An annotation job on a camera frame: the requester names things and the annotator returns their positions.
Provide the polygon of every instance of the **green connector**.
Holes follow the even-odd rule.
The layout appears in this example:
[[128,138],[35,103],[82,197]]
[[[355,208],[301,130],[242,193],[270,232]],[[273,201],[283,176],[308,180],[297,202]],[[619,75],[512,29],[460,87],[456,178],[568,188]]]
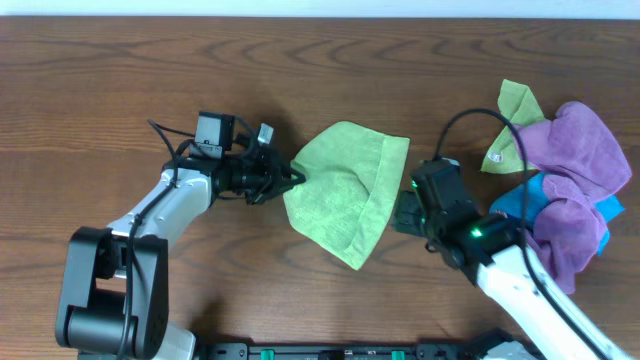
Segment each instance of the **green connector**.
[[404,360],[404,351],[392,351],[391,360]]
[[274,360],[276,352],[273,350],[262,350],[260,352],[260,360]]

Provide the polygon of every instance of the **green towel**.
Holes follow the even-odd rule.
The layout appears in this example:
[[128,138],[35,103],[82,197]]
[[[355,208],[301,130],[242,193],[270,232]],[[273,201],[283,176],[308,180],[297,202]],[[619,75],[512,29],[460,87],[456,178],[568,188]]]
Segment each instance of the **green towel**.
[[[523,127],[544,120],[544,114],[529,87],[507,79],[502,82],[498,107],[504,117]],[[516,144],[507,127],[502,129],[487,151],[480,170],[493,174],[509,174],[524,170]]]
[[360,269],[387,226],[409,139],[339,122],[307,144],[291,166],[307,181],[284,194],[291,226]]

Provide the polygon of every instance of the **wire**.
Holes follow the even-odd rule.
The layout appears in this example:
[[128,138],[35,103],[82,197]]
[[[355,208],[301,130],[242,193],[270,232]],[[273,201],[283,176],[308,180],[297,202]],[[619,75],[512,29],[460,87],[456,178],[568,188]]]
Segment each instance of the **wire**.
[[219,200],[242,200],[244,198],[242,196],[229,197],[229,196],[224,196],[224,195],[218,195],[216,197],[216,199],[219,199]]
[[192,133],[188,133],[188,132],[184,132],[184,131],[181,131],[181,130],[172,129],[172,128],[169,128],[169,127],[166,127],[166,126],[162,126],[162,125],[156,124],[156,123],[154,123],[154,124],[155,124],[155,126],[159,127],[160,129],[162,129],[164,131],[172,132],[174,134],[178,134],[178,135],[182,135],[182,136],[196,137],[196,135],[192,134]]
[[142,225],[142,220],[147,216],[149,211],[153,209],[159,202],[162,200],[172,189],[177,187],[178,183],[178,156],[176,152],[173,150],[173,146],[169,142],[169,139],[162,132],[163,126],[160,126],[153,122],[152,120],[147,120],[149,125],[153,127],[153,129],[160,135],[162,141],[164,141],[165,145],[167,145],[167,149],[169,149],[169,153],[171,154],[171,159],[173,161],[173,177],[171,182],[167,187],[165,187],[153,200],[151,200],[138,214],[134,216],[133,224],[131,224],[131,230],[129,231],[129,238],[127,239],[127,257],[126,257],[126,265],[125,271],[127,274],[126,281],[126,297],[125,297],[125,308],[124,308],[124,327],[122,329],[122,338],[120,339],[120,346],[118,347],[118,353],[116,355],[116,359],[122,359],[127,347],[127,339],[129,338],[129,331],[131,328],[131,318],[132,318],[132,308],[133,308],[133,257],[134,257],[134,240],[136,236],[136,232],[140,225]]
[[529,253],[527,252],[527,240],[526,240],[526,229],[527,229],[527,206],[529,203],[529,184],[528,184],[528,180],[529,180],[529,171],[527,170],[528,167],[528,160],[527,160],[527,152],[526,149],[524,147],[524,143],[522,142],[522,139],[520,138],[520,134],[518,133],[518,130],[513,126],[513,124],[504,116],[502,116],[502,114],[493,111],[493,110],[489,110],[489,109],[469,109],[466,111],[463,111],[461,113],[459,113],[458,115],[454,116],[451,120],[449,120],[449,122],[447,123],[447,125],[445,126],[445,128],[442,130],[442,133],[440,134],[440,139],[438,140],[438,144],[436,146],[436,151],[433,155],[433,160],[438,160],[440,159],[440,150],[442,149],[442,145],[444,144],[444,138],[447,136],[447,133],[449,132],[449,129],[453,126],[453,124],[456,123],[456,121],[458,121],[460,118],[469,115],[469,114],[487,114],[487,115],[491,115],[493,117],[495,117],[496,119],[500,120],[507,128],[509,128],[509,131],[511,131],[511,134],[513,135],[514,139],[516,140],[516,144],[518,145],[518,148],[520,149],[520,155],[522,158],[522,165],[523,165],[523,170],[522,170],[522,187],[523,187],[523,191],[522,191],[522,213],[521,213],[521,223],[520,223],[520,249],[522,250],[522,257],[524,258],[524,263],[525,266],[527,268],[527,271],[529,272],[529,276],[531,277],[531,280],[533,281],[533,283],[536,285],[536,287],[538,288],[538,290],[540,291],[540,293],[544,296],[544,298],[547,300],[547,302],[549,302],[549,305],[551,305],[551,307],[558,313],[558,315],[560,316],[560,318],[562,318],[562,320],[564,320],[564,322],[567,324],[567,326],[569,326],[569,328],[571,328],[571,330],[576,333],[576,335],[578,335],[578,337],[580,338],[580,340],[582,340],[590,349],[591,351],[593,351],[594,354],[596,354],[596,356],[600,359],[607,359],[607,356],[602,352],[602,350],[600,350],[600,347],[598,347],[585,333],[584,331],[582,331],[582,329],[580,329],[578,327],[578,325],[576,323],[573,322],[573,320],[569,317],[569,315],[567,315],[567,313],[564,311],[564,309],[562,309],[560,307],[560,305],[556,302],[556,300],[553,298],[553,296],[551,296],[551,294],[549,293],[549,291],[547,290],[547,288],[545,287],[545,284],[542,283],[542,281],[540,281],[540,279],[538,279],[538,276],[536,275],[535,271],[533,270],[533,267],[531,266],[531,259],[529,259]]
[[241,118],[241,117],[236,117],[236,120],[238,120],[240,122],[240,125],[242,125],[242,127],[247,130],[247,132],[249,133],[249,147],[247,148],[247,150],[245,150],[243,153],[241,153],[240,155],[229,155],[229,157],[232,158],[238,158],[238,159],[244,159],[245,157],[247,157],[249,154],[251,154],[253,152],[253,149],[256,147],[256,142],[258,141],[256,139],[256,133],[255,131],[253,131],[253,129],[251,127],[249,127],[249,125],[247,125],[247,123]]
[[187,150],[187,148],[189,148],[189,145],[192,145],[192,144],[196,146],[196,142],[193,139],[187,139],[181,142],[180,145],[178,145],[178,147],[176,148],[176,155],[181,156],[182,153],[184,153],[184,151]]

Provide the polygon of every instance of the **purple cloth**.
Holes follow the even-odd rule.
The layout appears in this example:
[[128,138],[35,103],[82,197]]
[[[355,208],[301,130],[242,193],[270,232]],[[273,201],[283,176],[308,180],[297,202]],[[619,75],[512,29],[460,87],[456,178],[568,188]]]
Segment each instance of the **purple cloth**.
[[542,187],[551,203],[527,240],[558,286],[571,294],[575,274],[587,266],[607,231],[594,204],[620,190],[631,168],[609,129],[586,105],[568,102],[556,117],[519,131],[529,162],[549,173]]

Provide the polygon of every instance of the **wooden table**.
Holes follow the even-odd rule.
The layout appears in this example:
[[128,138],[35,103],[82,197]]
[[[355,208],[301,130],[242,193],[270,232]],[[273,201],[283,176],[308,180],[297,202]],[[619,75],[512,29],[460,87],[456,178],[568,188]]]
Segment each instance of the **wooden table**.
[[[289,158],[349,119],[410,137],[411,170],[454,113],[496,109],[507,78],[529,85],[549,118],[565,101],[588,104],[636,167],[639,55],[640,23],[621,21],[2,18],[0,358],[74,356],[53,336],[67,242],[157,183],[168,154],[148,118],[189,131],[199,110],[266,121]],[[499,131],[467,119],[445,150],[485,208],[517,182],[477,171]],[[572,297],[635,356],[639,190],[632,182],[619,194],[627,211]],[[209,341],[521,334],[424,243],[389,228],[355,272],[295,232],[281,199],[218,202],[171,254],[170,318]]]

